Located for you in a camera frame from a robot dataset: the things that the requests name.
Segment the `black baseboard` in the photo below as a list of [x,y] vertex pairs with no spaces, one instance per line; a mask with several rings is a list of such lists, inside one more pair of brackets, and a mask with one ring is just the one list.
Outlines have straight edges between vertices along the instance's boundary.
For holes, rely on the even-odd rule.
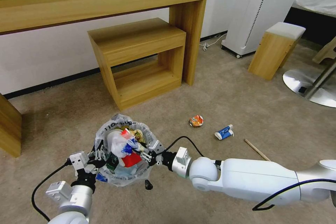
[[[216,33],[216,34],[213,34],[213,35],[210,35],[210,36],[203,37],[203,38],[201,38],[201,41],[214,38],[217,35],[223,35],[227,32],[228,31],[223,31],[223,32],[220,32],[220,33]],[[145,59],[145,58],[149,58],[149,57],[152,57],[152,56],[153,55],[150,55],[150,56],[141,58],[140,60]],[[60,85],[60,84],[63,84],[63,83],[66,83],[66,82],[69,82],[69,81],[72,81],[72,80],[80,79],[80,78],[83,78],[83,77],[86,77],[86,76],[89,76],[89,75],[92,75],[92,74],[96,74],[96,73],[99,73],[99,72],[100,72],[99,68],[94,68],[94,69],[87,70],[87,71],[80,72],[80,73],[76,73],[74,75],[70,75],[70,76],[67,76],[67,77],[64,77],[64,78],[52,80],[52,81],[42,83],[42,84],[39,84],[39,85],[36,85],[36,86],[32,86],[32,87],[28,87],[28,88],[21,89],[21,90],[18,90],[18,91],[14,91],[12,93],[4,94],[4,97],[6,99],[11,99],[11,98],[14,98],[14,97],[18,97],[18,96],[26,95],[26,94],[33,93],[33,92],[36,92],[36,91],[40,91],[40,90],[43,90],[43,89],[46,89],[46,88],[50,88],[52,86],[57,86],[57,85]]]

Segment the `power cord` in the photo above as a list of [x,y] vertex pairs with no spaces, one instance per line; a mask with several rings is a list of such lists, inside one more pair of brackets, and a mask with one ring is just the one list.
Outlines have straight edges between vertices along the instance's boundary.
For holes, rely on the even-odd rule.
[[33,205],[34,209],[41,214],[48,222],[50,221],[50,218],[40,209],[37,207],[37,205],[35,204],[35,193],[37,191],[37,189],[45,182],[47,181],[51,176],[53,176],[55,173],[59,172],[60,170],[62,170],[65,166],[69,166],[71,165],[71,161],[70,159],[67,159],[66,162],[59,168],[57,168],[55,171],[53,171],[52,173],[50,173],[45,179],[43,179],[34,189],[33,193],[31,194],[31,204]]
[[252,211],[264,211],[264,210],[269,210],[272,207],[274,207],[274,205],[270,205],[268,207],[265,208],[260,208],[262,205],[264,205],[265,203],[267,203],[268,201],[270,201],[271,199],[273,199],[274,197],[278,196],[281,193],[284,193],[290,189],[293,189],[295,187],[301,186],[303,184],[308,184],[308,183],[314,183],[314,182],[330,182],[330,183],[336,183],[336,180],[330,180],[330,179],[324,179],[324,178],[318,178],[318,179],[313,179],[313,180],[305,180],[293,185],[290,185],[288,187],[285,187],[284,189],[281,189],[280,191],[277,191],[276,193],[273,193],[271,196],[269,196],[268,198],[264,199],[262,202],[260,202],[259,204],[257,204],[255,207],[252,208]]
[[212,46],[213,44],[216,44],[216,43],[218,42],[218,40],[219,40],[221,37],[223,37],[225,34],[221,35],[221,36],[216,40],[216,42],[214,42],[214,43],[208,44],[207,42],[204,42],[203,45],[200,44],[200,46],[203,47],[203,51],[207,51],[207,49],[208,49],[209,46]]
[[177,141],[179,141],[179,140],[182,139],[182,138],[186,138],[186,139],[188,139],[189,142],[191,142],[191,144],[195,147],[195,149],[197,150],[197,152],[198,152],[201,156],[204,156],[204,155],[200,152],[200,150],[197,148],[197,146],[194,144],[194,142],[193,142],[189,137],[187,137],[187,136],[180,136],[180,137],[178,137],[174,142],[171,143],[171,145],[169,145],[164,151],[161,151],[160,153],[157,153],[157,155],[160,155],[160,154],[162,154],[162,153],[164,153],[164,152],[167,152],[167,151],[168,151],[174,144],[177,143]]

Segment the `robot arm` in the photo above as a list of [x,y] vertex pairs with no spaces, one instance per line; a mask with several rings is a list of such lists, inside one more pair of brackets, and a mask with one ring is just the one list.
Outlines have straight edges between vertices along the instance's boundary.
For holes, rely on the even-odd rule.
[[[48,188],[46,194],[60,205],[61,212],[49,223],[89,222],[96,173],[105,163],[102,155],[102,150],[98,150],[95,155],[91,153],[88,156],[84,152],[78,152],[70,156],[78,179],[71,186],[65,181],[60,181]],[[198,190],[218,191],[235,198],[262,202],[260,206],[264,202],[272,204],[271,207],[299,200],[319,202],[327,199],[330,194],[336,206],[336,160],[321,160],[308,170],[296,172],[275,162],[261,160],[220,161],[200,157],[193,161],[184,147],[180,147],[175,153],[146,153],[142,158],[149,165],[165,165],[179,176],[189,178]]]
[[193,186],[202,191],[219,191],[231,197],[261,202],[288,186],[307,180],[325,180],[305,183],[284,191],[271,199],[273,205],[287,205],[294,201],[319,202],[329,197],[333,202],[336,184],[336,160],[321,160],[304,171],[288,170],[281,165],[261,160],[211,160],[200,157],[191,161],[186,148],[180,147],[171,162],[171,170],[189,177]]

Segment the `wooden stool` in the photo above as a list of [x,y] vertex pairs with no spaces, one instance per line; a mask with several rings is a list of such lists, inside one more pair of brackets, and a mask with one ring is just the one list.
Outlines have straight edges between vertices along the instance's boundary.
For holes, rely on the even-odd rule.
[[278,22],[265,31],[248,71],[271,80],[282,67],[306,29]]
[[[181,85],[186,33],[155,18],[88,32],[104,83],[120,110]],[[158,54],[121,72],[111,67]]]

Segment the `white cushion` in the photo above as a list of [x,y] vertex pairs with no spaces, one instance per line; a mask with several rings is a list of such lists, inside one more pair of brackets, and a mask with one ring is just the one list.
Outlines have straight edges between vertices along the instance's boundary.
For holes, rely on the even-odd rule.
[[266,32],[297,40],[305,32],[305,30],[306,28],[302,26],[278,22],[271,28],[267,29]]

